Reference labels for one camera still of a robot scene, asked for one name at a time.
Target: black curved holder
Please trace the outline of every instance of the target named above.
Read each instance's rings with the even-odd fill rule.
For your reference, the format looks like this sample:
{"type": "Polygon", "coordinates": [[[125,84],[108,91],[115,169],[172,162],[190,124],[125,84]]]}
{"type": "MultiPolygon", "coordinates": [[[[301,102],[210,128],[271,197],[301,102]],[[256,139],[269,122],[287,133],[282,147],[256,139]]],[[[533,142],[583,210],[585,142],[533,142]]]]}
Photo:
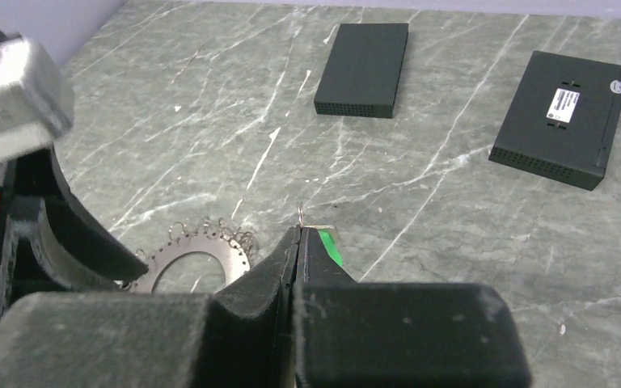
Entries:
{"type": "Polygon", "coordinates": [[[35,293],[0,322],[0,386],[524,388],[530,381],[510,312],[492,289],[357,284],[327,255],[317,230],[298,226],[213,295],[35,293]]]}
{"type": "Polygon", "coordinates": [[[53,149],[7,176],[0,386],[530,385],[488,287],[357,284],[296,226],[219,293],[130,294],[114,280],[146,267],[70,192],[53,149]]]}

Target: small metal loop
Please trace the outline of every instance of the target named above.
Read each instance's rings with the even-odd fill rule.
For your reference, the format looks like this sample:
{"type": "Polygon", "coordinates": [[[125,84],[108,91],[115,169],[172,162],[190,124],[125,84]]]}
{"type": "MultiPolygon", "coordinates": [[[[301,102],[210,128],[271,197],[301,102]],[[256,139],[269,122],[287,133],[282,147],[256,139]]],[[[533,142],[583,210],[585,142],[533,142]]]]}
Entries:
{"type": "Polygon", "coordinates": [[[134,252],[134,255],[136,257],[139,257],[139,252],[142,253],[142,255],[144,255],[144,260],[148,260],[149,259],[149,255],[146,254],[146,251],[144,251],[143,249],[139,248],[134,252]]]}
{"type": "Polygon", "coordinates": [[[303,228],[303,202],[298,202],[298,225],[303,228]]]}
{"type": "Polygon", "coordinates": [[[183,224],[182,222],[177,221],[176,223],[172,224],[172,226],[170,227],[170,229],[167,230],[167,237],[170,239],[170,241],[177,241],[180,238],[172,238],[172,228],[175,227],[175,225],[180,224],[182,225],[182,234],[186,234],[187,233],[187,226],[185,224],[183,224]]]}

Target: black electronic box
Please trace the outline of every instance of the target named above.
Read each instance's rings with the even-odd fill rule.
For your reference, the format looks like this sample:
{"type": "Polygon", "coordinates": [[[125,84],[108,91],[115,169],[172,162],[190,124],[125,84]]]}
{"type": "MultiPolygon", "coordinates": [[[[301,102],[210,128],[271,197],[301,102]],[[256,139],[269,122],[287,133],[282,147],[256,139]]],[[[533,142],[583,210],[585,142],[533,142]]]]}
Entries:
{"type": "Polygon", "coordinates": [[[315,111],[394,117],[407,41],[407,23],[341,24],[315,93],[315,111]]]}
{"type": "Polygon", "coordinates": [[[621,65],[535,51],[489,160],[594,190],[621,110],[621,65]]]}

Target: marble surface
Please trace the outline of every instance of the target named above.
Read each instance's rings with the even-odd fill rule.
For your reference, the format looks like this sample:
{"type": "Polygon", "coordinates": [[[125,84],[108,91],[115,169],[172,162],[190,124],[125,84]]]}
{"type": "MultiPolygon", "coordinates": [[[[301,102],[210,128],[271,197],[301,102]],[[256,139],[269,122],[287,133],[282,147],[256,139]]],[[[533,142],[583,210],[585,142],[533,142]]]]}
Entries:
{"type": "MultiPolygon", "coordinates": [[[[534,386],[621,387],[621,119],[593,192],[487,160],[535,49],[621,64],[621,21],[130,2],[68,68],[76,131],[58,153],[133,249],[210,215],[254,230],[262,257],[302,200],[357,280],[498,290],[534,386]],[[336,25],[406,21],[396,118],[315,115],[336,25]]],[[[215,260],[181,260],[163,289],[199,276],[222,282],[215,260]]]]}

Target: green tab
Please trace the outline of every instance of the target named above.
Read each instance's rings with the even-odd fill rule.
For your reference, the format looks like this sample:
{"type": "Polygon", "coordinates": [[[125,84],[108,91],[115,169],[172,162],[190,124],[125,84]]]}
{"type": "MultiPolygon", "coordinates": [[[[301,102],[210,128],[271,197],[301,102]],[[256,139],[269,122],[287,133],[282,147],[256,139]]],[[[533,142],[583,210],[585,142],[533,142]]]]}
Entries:
{"type": "Polygon", "coordinates": [[[341,267],[344,261],[341,259],[341,255],[334,245],[335,241],[332,235],[324,230],[318,230],[318,234],[320,234],[320,239],[323,240],[323,245],[325,246],[327,254],[341,267]]]}

